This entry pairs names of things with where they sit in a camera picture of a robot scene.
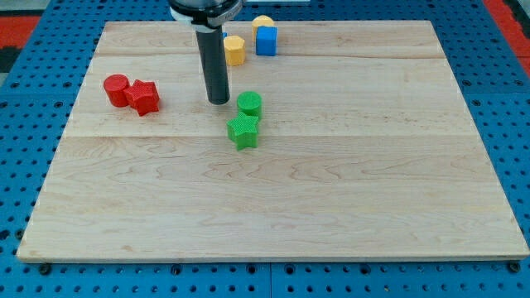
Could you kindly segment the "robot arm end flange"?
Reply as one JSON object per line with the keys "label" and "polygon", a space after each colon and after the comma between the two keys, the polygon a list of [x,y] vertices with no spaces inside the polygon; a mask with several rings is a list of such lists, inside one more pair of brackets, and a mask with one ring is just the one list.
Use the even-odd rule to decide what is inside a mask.
{"label": "robot arm end flange", "polygon": [[244,0],[168,0],[173,18],[189,26],[215,29],[233,20]]}

